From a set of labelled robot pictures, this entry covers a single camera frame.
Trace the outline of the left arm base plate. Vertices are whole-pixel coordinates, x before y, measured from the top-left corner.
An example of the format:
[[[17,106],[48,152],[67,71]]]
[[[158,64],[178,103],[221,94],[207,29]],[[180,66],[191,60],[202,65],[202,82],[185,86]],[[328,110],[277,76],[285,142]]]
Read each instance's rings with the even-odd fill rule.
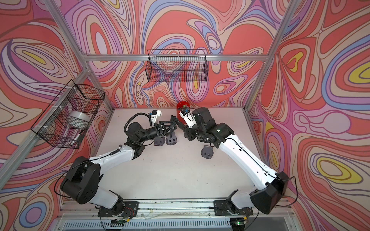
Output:
[[[107,209],[101,207],[98,212],[98,217],[100,218],[133,218],[137,216],[138,213],[138,201],[126,201],[118,202],[117,205],[114,205],[113,208]]]

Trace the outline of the grey phone stand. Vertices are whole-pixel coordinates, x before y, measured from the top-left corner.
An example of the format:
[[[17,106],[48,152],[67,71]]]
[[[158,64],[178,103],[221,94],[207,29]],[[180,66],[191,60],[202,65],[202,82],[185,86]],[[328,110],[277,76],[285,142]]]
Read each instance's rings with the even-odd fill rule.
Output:
[[[156,137],[154,139],[154,145],[155,146],[163,146],[166,143],[166,138],[165,137]]]
[[[201,156],[206,159],[211,159],[214,155],[213,147],[210,145],[204,145],[201,150]]]
[[[176,135],[175,135],[175,133],[171,133],[170,135],[168,135],[167,137],[166,137],[166,144],[167,145],[175,145],[175,144],[177,144],[177,137],[176,137]]]

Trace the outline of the black rectangular phone holder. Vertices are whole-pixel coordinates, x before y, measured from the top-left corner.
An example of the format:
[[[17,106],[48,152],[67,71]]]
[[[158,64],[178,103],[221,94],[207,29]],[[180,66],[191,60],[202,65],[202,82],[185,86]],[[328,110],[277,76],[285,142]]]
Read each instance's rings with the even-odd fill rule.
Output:
[[[185,131],[187,127],[176,116],[171,116],[169,121],[160,121],[160,125],[165,137],[171,135],[177,128]]]

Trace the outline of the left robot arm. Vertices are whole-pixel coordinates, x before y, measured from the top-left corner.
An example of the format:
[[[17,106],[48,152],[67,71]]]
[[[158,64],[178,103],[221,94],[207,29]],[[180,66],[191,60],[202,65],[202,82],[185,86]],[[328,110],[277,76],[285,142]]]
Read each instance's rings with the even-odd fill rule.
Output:
[[[140,115],[149,120],[150,127],[144,129],[134,119]],[[80,205],[90,203],[100,208],[107,209],[114,217],[120,216],[125,204],[123,198],[117,193],[100,187],[100,181],[105,173],[118,165],[138,158],[145,149],[146,141],[157,138],[165,139],[176,129],[174,121],[157,121],[161,115],[159,111],[152,113],[137,113],[133,115],[124,125],[124,133],[127,141],[124,145],[106,154],[85,158],[78,157],[61,182],[60,190],[67,197],[72,198]]]

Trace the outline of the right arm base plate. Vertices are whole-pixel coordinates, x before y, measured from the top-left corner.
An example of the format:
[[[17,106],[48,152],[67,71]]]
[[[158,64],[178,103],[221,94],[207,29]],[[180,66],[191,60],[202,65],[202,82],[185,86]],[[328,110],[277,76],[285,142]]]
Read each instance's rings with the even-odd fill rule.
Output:
[[[215,200],[213,206],[209,209],[214,210],[216,216],[245,216],[249,217],[254,214],[252,208],[239,209],[227,200]]]

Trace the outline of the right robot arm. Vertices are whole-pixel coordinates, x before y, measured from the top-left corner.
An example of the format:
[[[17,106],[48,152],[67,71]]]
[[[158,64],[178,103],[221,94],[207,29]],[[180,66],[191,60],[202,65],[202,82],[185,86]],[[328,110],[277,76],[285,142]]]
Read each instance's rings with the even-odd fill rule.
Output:
[[[189,141],[197,139],[226,153],[253,182],[254,190],[235,190],[231,194],[227,200],[229,211],[253,206],[266,215],[270,214],[285,195],[292,177],[283,171],[276,172],[263,163],[227,124],[216,123],[208,108],[193,111],[182,108],[179,114],[186,123],[182,130]]]

